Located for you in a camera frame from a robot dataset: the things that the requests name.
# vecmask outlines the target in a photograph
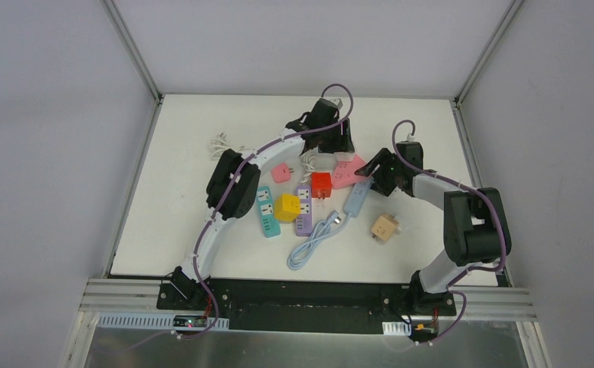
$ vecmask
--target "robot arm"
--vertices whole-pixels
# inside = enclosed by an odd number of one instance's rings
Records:
[[[348,117],[340,120],[341,105],[339,99],[320,98],[310,112],[289,122],[278,137],[258,151],[241,154],[228,149],[222,153],[206,187],[205,227],[197,252],[188,253],[170,278],[172,286],[189,303],[198,304],[203,300],[203,290],[196,281],[211,275],[213,261],[222,244],[217,240],[218,235],[254,205],[263,172],[315,147],[327,153],[353,154],[350,120]]]
[[[395,146],[409,166],[418,170],[406,166],[395,153],[383,148],[356,174],[372,176],[372,189],[383,196],[389,196],[399,188],[407,195],[429,202],[444,212],[444,250],[430,265],[413,274],[404,300],[397,308],[407,314],[430,314],[437,307],[446,307],[445,302],[451,297],[448,287],[468,270],[500,258],[500,239],[483,199],[437,179],[432,170],[423,170],[420,143],[406,141]],[[493,188],[477,191],[488,198],[495,208],[504,233],[506,253],[509,254],[510,234],[500,193]],[[473,225],[473,218],[483,223]]]

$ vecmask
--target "beige power adapter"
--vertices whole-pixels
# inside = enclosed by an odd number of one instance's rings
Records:
[[[389,213],[383,213],[371,227],[373,238],[386,241],[395,233],[400,233],[399,221]]]

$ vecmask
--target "cable clip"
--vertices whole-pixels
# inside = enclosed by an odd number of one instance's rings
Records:
[[[278,134],[279,139],[281,140],[281,142],[285,142],[285,129],[283,129],[279,134]]]

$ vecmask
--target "purple power strip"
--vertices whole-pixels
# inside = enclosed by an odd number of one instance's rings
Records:
[[[297,197],[301,202],[301,214],[297,217],[294,224],[297,236],[310,236],[313,232],[313,198],[310,186],[297,186]]]

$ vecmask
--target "white wall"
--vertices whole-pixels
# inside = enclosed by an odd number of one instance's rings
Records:
[[[510,0],[124,0],[164,93],[453,97]]]
[[[554,366],[594,366],[594,2],[527,1],[464,120]]]
[[[57,366],[153,102],[101,4],[0,2],[0,366]]]

